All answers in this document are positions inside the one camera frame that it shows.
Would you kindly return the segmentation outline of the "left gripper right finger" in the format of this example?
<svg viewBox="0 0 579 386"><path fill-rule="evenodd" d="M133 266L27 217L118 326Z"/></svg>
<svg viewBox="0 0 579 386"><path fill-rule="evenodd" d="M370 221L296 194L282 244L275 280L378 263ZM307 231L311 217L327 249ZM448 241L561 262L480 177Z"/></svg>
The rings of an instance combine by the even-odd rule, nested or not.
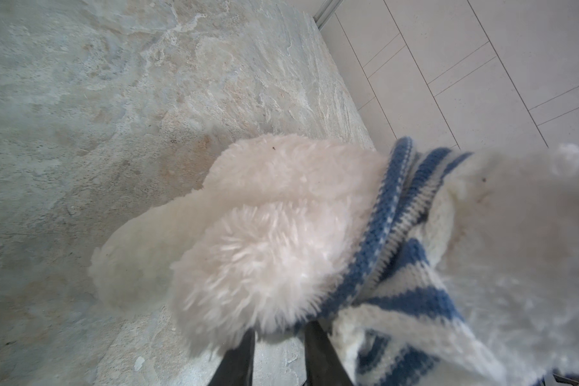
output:
<svg viewBox="0 0 579 386"><path fill-rule="evenodd" d="M318 321L304 329L307 386L353 386L339 357Z"/></svg>

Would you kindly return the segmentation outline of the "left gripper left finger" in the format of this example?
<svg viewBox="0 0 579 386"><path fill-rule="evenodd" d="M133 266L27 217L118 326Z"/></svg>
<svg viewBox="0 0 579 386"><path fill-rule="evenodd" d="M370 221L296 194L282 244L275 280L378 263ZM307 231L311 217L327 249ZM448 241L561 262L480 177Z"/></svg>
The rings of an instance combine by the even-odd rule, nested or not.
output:
<svg viewBox="0 0 579 386"><path fill-rule="evenodd" d="M225 353L208 386L251 386L256 333L249 329L235 349Z"/></svg>

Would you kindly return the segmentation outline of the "blue white striped sweater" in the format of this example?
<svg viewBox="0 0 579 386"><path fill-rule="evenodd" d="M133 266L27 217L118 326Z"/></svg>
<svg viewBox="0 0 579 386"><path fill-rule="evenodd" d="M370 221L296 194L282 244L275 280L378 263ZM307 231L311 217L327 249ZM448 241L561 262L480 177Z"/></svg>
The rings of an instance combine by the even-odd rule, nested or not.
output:
<svg viewBox="0 0 579 386"><path fill-rule="evenodd" d="M503 384L503 364L436 271L453 234L452 183L480 175L479 157L445 147L419 154L401 138L376 170L369 151L301 137L290 158L303 191L373 197L339 284L302 318L326 331L353 385Z"/></svg>

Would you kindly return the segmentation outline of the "white teddy bear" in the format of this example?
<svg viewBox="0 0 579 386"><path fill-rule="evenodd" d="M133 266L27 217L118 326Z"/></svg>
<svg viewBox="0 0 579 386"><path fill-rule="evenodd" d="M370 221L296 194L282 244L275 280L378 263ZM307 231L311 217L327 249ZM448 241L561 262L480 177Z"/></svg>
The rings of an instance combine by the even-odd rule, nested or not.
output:
<svg viewBox="0 0 579 386"><path fill-rule="evenodd" d="M99 298L125 315L168 302L188 349L226 352L247 330L281 338L339 284L371 194L303 191L299 135L235 142L199 190L122 225L91 259ZM455 178L453 234L436 271L503 384L579 376L579 146L481 150Z"/></svg>

